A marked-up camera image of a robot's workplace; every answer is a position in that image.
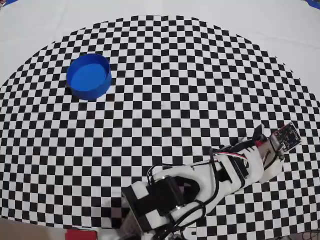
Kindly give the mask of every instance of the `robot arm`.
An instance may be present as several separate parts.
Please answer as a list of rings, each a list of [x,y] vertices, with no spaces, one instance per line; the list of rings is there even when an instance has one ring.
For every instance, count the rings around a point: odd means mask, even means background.
[[[211,149],[206,161],[155,174],[151,168],[149,183],[138,181],[122,191],[140,232],[155,231],[153,239],[163,240],[210,213],[225,196],[275,177],[282,170],[286,150],[301,141],[293,124],[288,125],[270,138],[263,135],[261,125],[252,139]]]

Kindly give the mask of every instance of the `cable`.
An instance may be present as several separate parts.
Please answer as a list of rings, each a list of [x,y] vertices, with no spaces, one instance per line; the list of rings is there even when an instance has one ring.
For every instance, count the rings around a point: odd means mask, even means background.
[[[155,167],[158,167],[158,166],[167,166],[167,167],[174,167],[174,166],[184,166],[184,164],[181,164],[181,165],[173,165],[171,163],[159,163],[159,164],[155,164],[153,165],[152,167],[149,168],[149,170],[146,172],[146,178],[148,180],[148,184],[151,185],[151,181],[150,180],[150,175],[151,175],[151,178],[153,178],[152,176],[152,170],[155,168]]]
[[[310,233],[310,237],[309,237],[308,239],[305,239],[305,237],[304,237],[304,234],[305,234],[305,233]],[[302,233],[302,239],[303,239],[303,240],[311,240],[311,239],[314,238],[315,236],[317,236],[317,238],[318,238],[319,233],[320,233],[320,231],[315,231],[315,230],[304,231],[304,232]]]
[[[214,162],[214,153],[213,153],[213,149],[210,149],[210,161],[209,161],[212,165],[212,169],[213,169],[213,173],[217,174],[217,168]],[[170,233],[175,232],[177,229],[182,229],[185,228],[186,226],[189,226],[191,224],[193,224],[194,222],[197,221],[194,220],[184,226],[179,226],[187,217],[189,217],[191,214],[193,214],[194,212],[198,211],[199,209],[204,209],[204,206],[209,204],[210,202],[212,202],[215,197],[218,195],[219,192],[219,179],[216,177],[215,178],[215,188],[214,188],[214,193],[212,194],[212,196],[205,201],[203,204],[199,204],[198,206],[188,210],[186,213],[184,213],[174,224],[174,226],[172,227],[167,227],[165,228],[162,232],[158,232],[154,235],[154,239],[155,240],[164,240]]]
[[[180,236],[181,236],[182,240],[187,240],[184,235],[184,229],[180,229]]]
[[[213,154],[214,155],[226,155],[226,156],[240,158],[240,159],[243,159],[243,160],[248,160],[245,156],[242,156],[240,154],[233,153],[233,152],[217,151],[217,152],[214,152]]]

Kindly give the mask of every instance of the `black wire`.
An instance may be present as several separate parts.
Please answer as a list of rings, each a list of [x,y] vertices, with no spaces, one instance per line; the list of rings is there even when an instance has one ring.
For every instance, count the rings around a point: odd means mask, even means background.
[[[182,240],[187,240],[187,239],[185,238],[185,235],[184,235],[184,230],[185,230],[185,229],[180,229],[180,236],[181,236]]]
[[[184,164],[174,165],[174,164],[171,164],[171,163],[159,163],[159,164],[153,165],[152,167],[150,167],[150,169],[148,170],[149,172],[148,172],[147,175],[146,175],[149,185],[151,185],[151,184],[152,184],[151,181],[153,181],[153,180],[152,180],[152,179],[153,179],[152,170],[153,170],[155,167],[158,167],[158,166],[174,167],[174,166],[184,166]]]
[[[305,236],[304,236],[305,233],[309,233],[309,234],[310,234],[310,237],[309,237],[308,239],[305,239]],[[304,232],[302,233],[302,239],[303,239],[303,240],[311,240],[311,239],[314,238],[314,237],[317,237],[317,239],[318,239],[319,233],[320,233],[320,230],[304,231]]]
[[[212,168],[213,168],[213,174],[216,176],[217,174],[217,168],[216,168],[216,165],[215,165],[215,162],[214,162],[214,157],[213,157],[213,149],[210,149],[210,161],[209,161],[212,165]],[[214,193],[213,195],[207,200],[205,201],[203,204],[204,205],[207,205],[209,204],[210,202],[212,202],[215,197],[217,196],[218,194],[218,191],[219,191],[219,179],[217,177],[215,177],[215,189],[214,189]],[[175,232],[178,228],[179,228],[179,225],[187,218],[189,217],[191,214],[193,214],[194,212],[198,211],[199,209],[203,209],[203,205],[202,204],[199,204],[198,206],[188,210],[186,213],[184,213],[176,222],[175,222],[175,225],[174,226],[168,226],[167,228],[165,228],[162,232],[158,232],[156,233],[156,235],[154,235],[154,239],[155,240],[163,240],[165,239],[170,233],[172,232]]]

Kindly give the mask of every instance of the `white floor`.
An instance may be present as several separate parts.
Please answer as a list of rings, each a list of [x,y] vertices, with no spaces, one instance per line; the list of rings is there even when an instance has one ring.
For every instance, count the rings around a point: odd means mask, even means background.
[[[64,240],[65,239],[65,229],[46,227],[33,225],[28,223],[22,223],[12,220],[7,220],[0,218],[0,240]],[[318,240],[320,236],[315,233],[305,233],[304,239],[306,240]],[[109,232],[99,232],[98,240],[114,240],[114,234],[109,234]],[[302,234],[292,234],[289,237],[284,237],[281,240],[303,240]]]

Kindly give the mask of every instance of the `blue container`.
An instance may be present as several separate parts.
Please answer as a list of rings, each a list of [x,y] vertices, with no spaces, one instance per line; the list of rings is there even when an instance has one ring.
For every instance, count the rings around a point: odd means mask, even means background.
[[[82,100],[95,100],[105,94],[111,80],[108,60],[94,53],[78,57],[66,73],[67,86],[74,96]]]

